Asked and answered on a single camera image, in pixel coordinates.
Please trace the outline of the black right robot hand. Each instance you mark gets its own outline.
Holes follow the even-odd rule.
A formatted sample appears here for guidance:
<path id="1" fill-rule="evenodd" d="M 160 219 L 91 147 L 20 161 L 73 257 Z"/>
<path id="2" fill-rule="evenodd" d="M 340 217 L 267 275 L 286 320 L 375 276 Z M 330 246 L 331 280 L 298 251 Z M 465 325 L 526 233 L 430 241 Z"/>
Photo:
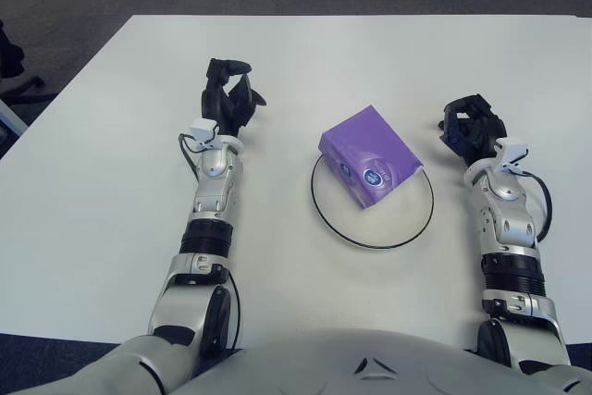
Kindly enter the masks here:
<path id="1" fill-rule="evenodd" d="M 480 94 L 447 104 L 438 128 L 442 131 L 440 139 L 467 166 L 495 157 L 496 140 L 507 136 L 503 121 L 491 111 L 491 105 Z"/>

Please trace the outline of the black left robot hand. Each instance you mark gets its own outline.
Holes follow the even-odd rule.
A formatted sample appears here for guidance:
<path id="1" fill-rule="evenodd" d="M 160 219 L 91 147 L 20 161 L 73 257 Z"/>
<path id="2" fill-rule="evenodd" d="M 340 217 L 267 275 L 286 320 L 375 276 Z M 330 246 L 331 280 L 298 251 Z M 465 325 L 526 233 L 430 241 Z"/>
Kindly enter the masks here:
<path id="1" fill-rule="evenodd" d="M 202 93 L 202 117 L 214 120 L 218 133 L 238 137 L 258 106 L 266 106 L 261 94 L 251 86 L 252 67 L 242 61 L 212 58 L 206 71 Z"/>

